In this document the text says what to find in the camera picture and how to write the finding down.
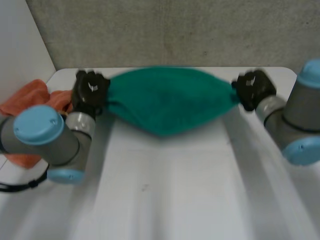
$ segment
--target white tabletop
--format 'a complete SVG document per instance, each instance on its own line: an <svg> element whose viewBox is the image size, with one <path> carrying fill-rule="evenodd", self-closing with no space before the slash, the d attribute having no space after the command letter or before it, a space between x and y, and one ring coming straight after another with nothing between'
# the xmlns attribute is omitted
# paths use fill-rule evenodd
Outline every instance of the white tabletop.
<svg viewBox="0 0 320 240"><path fill-rule="evenodd" d="M96 68L106 77L129 68ZM231 81L245 67L201 67ZM296 74L265 67L288 98ZM76 69L56 72L51 91L69 90ZM6 162L0 181L23 182ZM107 113L97 127L80 186L46 182L0 194L1 240L319 240L320 164L282 158L254 113L225 116L170 138L156 138Z"/></svg>

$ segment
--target blue cap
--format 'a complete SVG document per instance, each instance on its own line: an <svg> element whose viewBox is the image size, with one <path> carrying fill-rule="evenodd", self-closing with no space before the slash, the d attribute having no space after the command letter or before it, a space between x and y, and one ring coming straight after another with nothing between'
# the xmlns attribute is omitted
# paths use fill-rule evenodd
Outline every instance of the blue cap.
<svg viewBox="0 0 320 240"><path fill-rule="evenodd" d="M17 139L27 145L39 146L52 142L64 130L65 123L59 113L47 105L28 108L13 122Z"/></svg>
<svg viewBox="0 0 320 240"><path fill-rule="evenodd" d="M49 169L47 178L58 184L79 184L85 178L83 171L67 168Z"/></svg>
<svg viewBox="0 0 320 240"><path fill-rule="evenodd" d="M296 140L282 150L282 155L294 165L310 165L320 160L320 136Z"/></svg>
<svg viewBox="0 0 320 240"><path fill-rule="evenodd" d="M308 61L296 80L307 87L320 89L320 58Z"/></svg>

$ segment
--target concrete wall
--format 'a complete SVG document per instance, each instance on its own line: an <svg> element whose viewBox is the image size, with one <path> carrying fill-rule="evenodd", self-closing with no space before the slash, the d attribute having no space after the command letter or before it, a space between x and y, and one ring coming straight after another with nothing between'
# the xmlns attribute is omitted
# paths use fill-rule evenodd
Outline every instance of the concrete wall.
<svg viewBox="0 0 320 240"><path fill-rule="evenodd" d="M319 0L27 0L57 69L282 66L320 56Z"/></svg>

